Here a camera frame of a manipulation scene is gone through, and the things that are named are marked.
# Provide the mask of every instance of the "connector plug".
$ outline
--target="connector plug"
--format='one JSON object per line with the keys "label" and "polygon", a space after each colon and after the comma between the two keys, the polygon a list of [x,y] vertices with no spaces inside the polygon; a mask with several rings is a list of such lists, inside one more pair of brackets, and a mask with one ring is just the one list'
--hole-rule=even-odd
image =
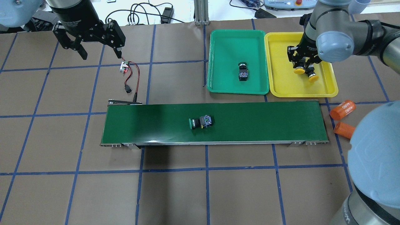
{"label": "connector plug", "polygon": [[130,87],[129,87],[129,85],[125,85],[125,91],[126,91],[126,93],[131,93],[132,92],[132,89],[130,89]]}

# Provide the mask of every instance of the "yellow tray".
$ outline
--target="yellow tray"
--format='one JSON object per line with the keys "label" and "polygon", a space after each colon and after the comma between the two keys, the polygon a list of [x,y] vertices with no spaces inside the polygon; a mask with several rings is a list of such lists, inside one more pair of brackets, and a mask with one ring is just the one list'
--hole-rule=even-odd
{"label": "yellow tray", "polygon": [[303,32],[272,32],[265,35],[270,91],[276,97],[334,97],[338,94],[338,84],[332,64],[322,61],[314,64],[319,79],[308,81],[305,74],[295,74],[289,62],[287,47],[298,45]]}

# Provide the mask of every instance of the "green conveyor belt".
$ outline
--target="green conveyor belt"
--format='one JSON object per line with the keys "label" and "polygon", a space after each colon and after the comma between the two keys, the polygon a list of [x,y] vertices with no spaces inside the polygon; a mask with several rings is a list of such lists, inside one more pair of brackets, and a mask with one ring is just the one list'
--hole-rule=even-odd
{"label": "green conveyor belt", "polygon": [[[191,130],[189,118],[214,125]],[[102,146],[327,143],[317,101],[109,105]]]}

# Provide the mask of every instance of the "cable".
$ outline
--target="cable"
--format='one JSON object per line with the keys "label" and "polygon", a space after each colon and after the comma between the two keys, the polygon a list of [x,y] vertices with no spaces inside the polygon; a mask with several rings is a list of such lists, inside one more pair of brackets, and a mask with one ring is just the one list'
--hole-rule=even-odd
{"label": "cable", "polygon": [[[145,13],[147,13],[146,12],[146,9],[141,5],[142,3],[139,3],[139,4],[137,4],[137,3],[135,3],[135,4],[132,4],[131,5],[131,7],[130,7],[130,10],[132,10],[132,8],[133,8],[133,6],[135,6],[135,9],[133,10],[133,13],[135,13],[135,10],[136,10],[136,8],[138,7],[138,6],[140,6],[143,10],[144,10],[144,12]],[[146,14],[146,18],[147,18],[147,24],[150,24],[150,22],[149,22],[149,17],[148,17],[148,15]],[[132,17],[130,17],[130,21],[131,21],[131,23],[133,24],[133,22],[135,21],[135,17],[133,17],[133,21],[132,21]]]}
{"label": "cable", "polygon": [[[147,13],[147,14],[149,14],[149,15],[154,15],[154,16],[158,16],[157,14],[152,14],[152,13]],[[175,19],[175,18],[172,18],[172,17],[169,17],[169,16],[162,16],[162,17],[163,17],[163,18],[168,18],[168,19],[171,19],[171,20],[176,20],[176,21],[178,21],[178,22],[184,23],[184,22],[181,21],[181,20],[178,20],[178,19]]]}
{"label": "cable", "polygon": [[246,9],[251,9],[251,10],[257,11],[255,8],[241,7],[241,6],[234,6],[234,5],[232,5],[232,0],[230,0],[230,2],[229,2],[229,5],[230,5],[230,6],[233,6],[233,7],[236,7],[236,8],[246,8]]}
{"label": "cable", "polygon": [[129,76],[128,76],[128,77],[126,78],[126,80],[125,80],[125,91],[126,91],[127,93],[132,92],[132,90],[130,89],[129,85],[126,83],[126,82],[129,80],[129,78],[132,77],[132,74],[133,74],[132,68],[130,67],[130,63],[133,63],[133,64],[136,66],[136,70],[138,71],[138,82],[137,82],[137,84],[136,84],[136,91],[135,91],[135,95],[134,95],[134,97],[133,97],[133,102],[136,102],[136,100],[137,100],[137,98],[138,98],[138,90],[139,90],[140,69],[139,69],[139,66],[138,66],[135,62],[133,62],[133,61],[128,61],[128,68],[129,68],[129,70],[130,70],[130,74],[129,74]]}
{"label": "cable", "polygon": [[135,12],[136,12],[136,8],[137,8],[138,6],[142,7],[143,10],[144,10],[144,13],[146,13],[147,23],[150,24],[149,19],[148,19],[148,14],[147,14],[146,10],[144,9],[144,7],[142,6],[142,4],[148,4],[148,5],[150,5],[150,6],[154,7],[154,8],[156,8],[156,10],[158,11],[158,14],[160,15],[160,20],[162,19],[162,18],[161,18],[161,12],[158,10],[158,8],[155,7],[154,5],[150,4],[150,3],[147,3],[147,2],[142,2],[142,3],[138,3],[138,4],[133,4],[133,5],[131,5],[130,10],[132,10],[133,6],[136,5],[135,8],[133,9],[133,12],[135,13]]}
{"label": "cable", "polygon": [[132,22],[132,21],[129,21],[130,15],[132,15],[132,14],[133,14],[133,21],[135,21],[135,16],[138,17],[138,22],[135,24],[135,25],[138,25],[140,19],[139,19],[139,16],[138,16],[136,13],[130,13],[130,14],[128,15],[128,18],[127,18],[127,19],[128,19],[128,24],[130,25],[130,23],[132,23],[132,25],[133,25],[133,22]]}
{"label": "cable", "polygon": [[[135,22],[135,10],[136,10],[136,8],[138,7],[138,6],[140,6],[143,10],[144,10],[144,12],[145,13],[147,13],[146,12],[146,9],[141,5],[141,4],[133,4],[133,5],[131,5],[131,7],[130,7],[130,10],[132,10],[132,8],[133,8],[133,6],[134,5],[136,5],[136,7],[135,7],[135,9],[133,10],[133,21],[132,21],[132,13],[130,13],[129,14],[129,16],[130,16],[130,22],[133,24],[134,22]],[[148,17],[148,15],[146,15],[146,19],[147,19],[147,24],[150,24],[150,22],[149,22],[149,17]]]}
{"label": "cable", "polygon": [[[119,10],[115,10],[115,11],[110,12],[110,13],[107,15],[107,17],[106,17],[106,19],[105,19],[104,21],[107,21],[108,17],[109,17],[111,14],[113,14],[113,13],[115,13],[115,12],[120,12],[120,11],[132,12],[132,10],[129,10],[129,9],[119,9]],[[145,12],[135,12],[135,13],[148,14],[148,15],[153,15],[153,16],[159,16],[159,15],[157,15],[157,14],[145,13]],[[175,19],[175,18],[172,18],[172,17],[169,17],[169,16],[162,16],[162,17],[165,17],[165,18],[168,18],[168,19],[171,19],[171,20],[176,20],[176,21],[178,21],[178,22],[184,23],[184,22],[181,21],[181,20],[178,20],[178,19]]]}

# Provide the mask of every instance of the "black wire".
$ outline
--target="black wire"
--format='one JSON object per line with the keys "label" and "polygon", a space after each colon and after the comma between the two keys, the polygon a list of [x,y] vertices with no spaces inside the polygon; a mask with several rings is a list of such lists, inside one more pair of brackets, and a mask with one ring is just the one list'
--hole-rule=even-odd
{"label": "black wire", "polygon": [[162,20],[161,12],[158,10],[158,8],[155,7],[154,5],[150,4],[150,3],[147,3],[147,2],[142,2],[142,3],[137,4],[137,5],[135,6],[133,12],[136,11],[136,8],[137,8],[138,6],[141,6],[141,7],[144,9],[144,7],[142,6],[142,4],[148,4],[148,5],[150,5],[150,6],[154,7],[154,8],[156,8],[156,10],[158,11],[158,14],[160,15],[160,20]]}
{"label": "black wire", "polygon": [[[109,17],[111,14],[113,14],[113,13],[115,13],[115,12],[119,12],[119,11],[133,12],[132,10],[129,10],[129,9],[119,9],[119,10],[115,10],[115,11],[110,12],[110,13],[107,15],[107,17],[106,17],[106,19],[105,19],[104,21],[107,21],[108,17]],[[135,13],[158,16],[157,14],[145,13],[145,12],[135,12]],[[176,21],[178,21],[178,22],[184,23],[184,22],[181,21],[181,20],[178,20],[178,19],[175,19],[175,18],[172,18],[172,17],[169,17],[169,16],[162,16],[162,17],[165,17],[165,18],[168,18],[168,19],[171,19],[171,20],[176,20]]]}
{"label": "black wire", "polygon": [[229,5],[230,5],[230,6],[233,6],[233,7],[236,7],[236,8],[246,8],[246,9],[251,9],[251,10],[257,11],[255,8],[234,6],[234,5],[232,5],[232,0],[230,0]]}
{"label": "black wire", "polygon": [[135,21],[135,16],[138,17],[138,22],[135,23],[135,25],[138,25],[138,24],[139,24],[139,21],[140,21],[139,16],[138,16],[136,13],[133,13],[133,12],[131,12],[131,13],[128,15],[128,23],[131,22],[132,25],[133,25],[133,22],[132,22],[132,21],[129,21],[129,18],[130,18],[130,16],[131,16],[132,14],[133,14],[133,21]]}
{"label": "black wire", "polygon": [[[149,15],[153,15],[153,16],[158,16],[157,14],[152,14],[152,13],[144,13],[144,12],[136,12],[136,13],[149,14]],[[169,16],[162,16],[162,17],[163,17],[163,18],[168,18],[168,19],[171,19],[171,20],[176,20],[176,21],[178,21],[178,22],[184,23],[184,22],[181,21],[181,20],[178,20],[178,19],[175,19],[175,18],[172,18],[172,17],[169,17]]]}
{"label": "black wire", "polygon": [[169,3],[169,2],[164,2],[164,3],[161,3],[161,4],[159,4],[159,5],[156,5],[156,6],[161,6],[161,5],[164,5],[164,4],[170,4],[171,5],[171,8],[173,8],[174,7],[174,5],[172,5],[171,3]]}
{"label": "black wire", "polygon": [[[144,9],[144,7],[141,5],[141,3],[139,3],[139,4],[136,4],[136,3],[135,3],[135,4],[131,5],[130,10],[132,10],[132,8],[133,8],[134,5],[136,5],[136,7],[135,7],[135,9],[133,10],[133,13],[135,13],[135,10],[136,10],[136,8],[137,8],[138,6],[140,6],[140,7],[144,10],[144,12],[147,13],[147,12],[146,12],[146,9]],[[148,15],[146,15],[146,18],[147,18],[147,24],[150,24]],[[130,17],[130,21],[131,21],[131,23],[134,23],[134,22],[135,22],[135,16],[133,16],[133,21],[132,21],[132,16],[131,16],[131,17]]]}

